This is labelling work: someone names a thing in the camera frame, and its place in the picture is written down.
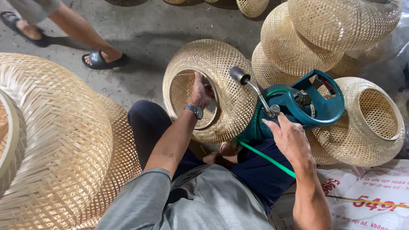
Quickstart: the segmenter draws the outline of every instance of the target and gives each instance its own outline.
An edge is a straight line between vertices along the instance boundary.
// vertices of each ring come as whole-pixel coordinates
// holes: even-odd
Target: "sandal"
[[[91,64],[89,65],[88,63],[85,62],[85,57],[90,56]],[[90,69],[93,70],[111,70],[115,67],[122,67],[126,64],[128,64],[128,56],[126,54],[122,54],[122,57],[116,61],[113,61],[111,63],[106,63],[104,58],[101,55],[101,51],[95,51],[90,54],[84,54],[82,56],[82,63]]]
[[[41,47],[41,48],[45,48],[48,47],[49,45],[51,45],[49,37],[45,34],[43,34],[43,30],[42,29],[38,29],[41,33],[41,39],[40,40],[33,40],[29,37],[27,37],[25,34],[23,34],[21,32],[21,30],[19,28],[17,28],[16,23],[18,20],[20,20],[20,18],[18,18],[18,16],[13,13],[13,12],[9,12],[9,11],[4,11],[1,12],[0,14],[1,16],[1,20],[3,21],[4,25],[6,25],[8,28],[12,29],[13,31],[15,31],[16,33],[18,33],[19,35],[21,35],[23,38],[29,40],[31,43],[33,43],[34,45]]]

